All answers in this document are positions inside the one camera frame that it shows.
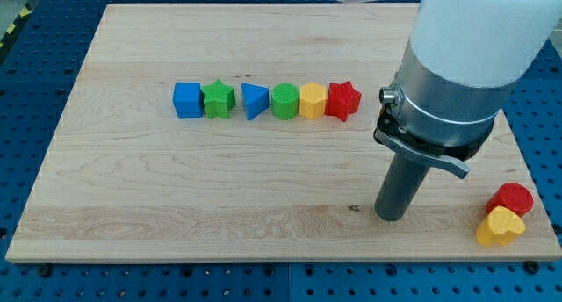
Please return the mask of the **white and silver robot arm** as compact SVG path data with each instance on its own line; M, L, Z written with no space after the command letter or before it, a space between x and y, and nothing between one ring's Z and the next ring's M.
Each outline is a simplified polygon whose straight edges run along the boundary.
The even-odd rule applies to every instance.
M400 67L379 92L374 137L394 153L388 177L432 168L465 177L560 16L561 0L421 0Z

